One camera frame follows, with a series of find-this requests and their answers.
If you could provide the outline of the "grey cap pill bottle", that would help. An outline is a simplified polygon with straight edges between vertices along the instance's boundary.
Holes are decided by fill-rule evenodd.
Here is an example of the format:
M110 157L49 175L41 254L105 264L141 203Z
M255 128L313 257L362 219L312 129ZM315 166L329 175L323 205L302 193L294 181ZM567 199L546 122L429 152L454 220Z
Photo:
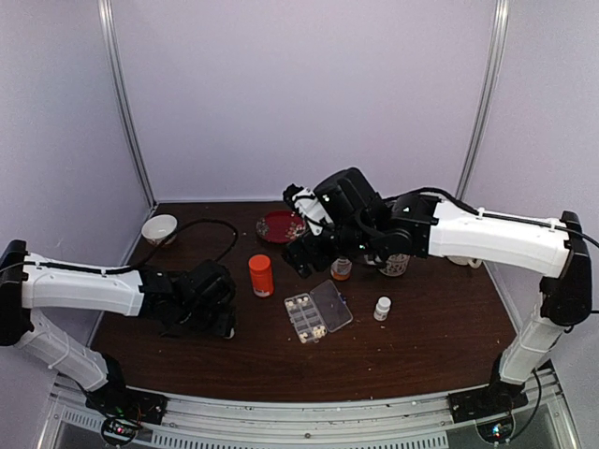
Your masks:
M330 275L336 281L347 281L351 276L352 262L348 258L340 257L330 266Z

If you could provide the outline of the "orange pill bottle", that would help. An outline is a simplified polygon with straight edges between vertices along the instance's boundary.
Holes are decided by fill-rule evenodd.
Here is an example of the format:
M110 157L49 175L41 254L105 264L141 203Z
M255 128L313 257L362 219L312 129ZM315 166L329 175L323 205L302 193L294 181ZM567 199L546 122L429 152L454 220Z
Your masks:
M253 255L248 261L251 285L257 297L271 297L274 294L274 280L271 260L264 254Z

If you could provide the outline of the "clear plastic pill organizer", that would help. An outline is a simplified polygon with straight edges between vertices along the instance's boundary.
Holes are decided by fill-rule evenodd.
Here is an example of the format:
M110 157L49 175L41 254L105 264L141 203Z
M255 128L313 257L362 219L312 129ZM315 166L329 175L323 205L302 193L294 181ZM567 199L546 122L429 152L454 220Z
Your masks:
M331 280L320 283L308 293L287 297L284 306L302 344L319 342L353 321L344 296Z

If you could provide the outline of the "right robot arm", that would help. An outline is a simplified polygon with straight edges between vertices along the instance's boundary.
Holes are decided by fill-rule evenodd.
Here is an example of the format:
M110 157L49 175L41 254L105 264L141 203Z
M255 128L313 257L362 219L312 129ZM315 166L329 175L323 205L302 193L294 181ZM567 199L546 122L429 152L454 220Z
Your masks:
M526 382L561 334L592 313L591 238L573 212L558 219L519 217L475 209L432 187L383 198L356 167L314 189L291 184L283 199L307 224L283 252L302 278L339 258L383 268L396 254L462 257L540 275L538 304L499 355L493 382L480 392L486 412L498 413L510 403L515 385Z

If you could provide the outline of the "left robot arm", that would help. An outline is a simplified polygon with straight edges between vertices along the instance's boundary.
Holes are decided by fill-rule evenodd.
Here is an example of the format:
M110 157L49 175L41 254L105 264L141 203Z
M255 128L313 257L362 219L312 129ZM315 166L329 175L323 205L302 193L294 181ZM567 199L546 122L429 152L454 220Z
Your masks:
M73 340L42 309L113 312L230 339L235 293L229 271L212 260L190 271L71 265L30 253L15 239L1 253L1 343L29 352L125 415L135 397L119 363Z

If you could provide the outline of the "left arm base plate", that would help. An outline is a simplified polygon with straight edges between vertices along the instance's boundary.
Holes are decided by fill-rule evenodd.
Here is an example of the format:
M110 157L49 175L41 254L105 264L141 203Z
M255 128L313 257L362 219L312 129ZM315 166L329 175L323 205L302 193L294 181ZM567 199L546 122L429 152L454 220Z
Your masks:
M105 417L118 418L134 424L160 425L167 410L168 398L108 383L96 391L82 389L86 406Z

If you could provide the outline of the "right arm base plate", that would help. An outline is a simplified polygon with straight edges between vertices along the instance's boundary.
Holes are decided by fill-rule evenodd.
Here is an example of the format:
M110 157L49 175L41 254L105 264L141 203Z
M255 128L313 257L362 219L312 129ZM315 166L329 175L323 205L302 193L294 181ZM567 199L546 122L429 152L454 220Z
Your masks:
M523 384L497 382L449 394L447 400L453 422L478 420L526 406L529 400L523 388Z

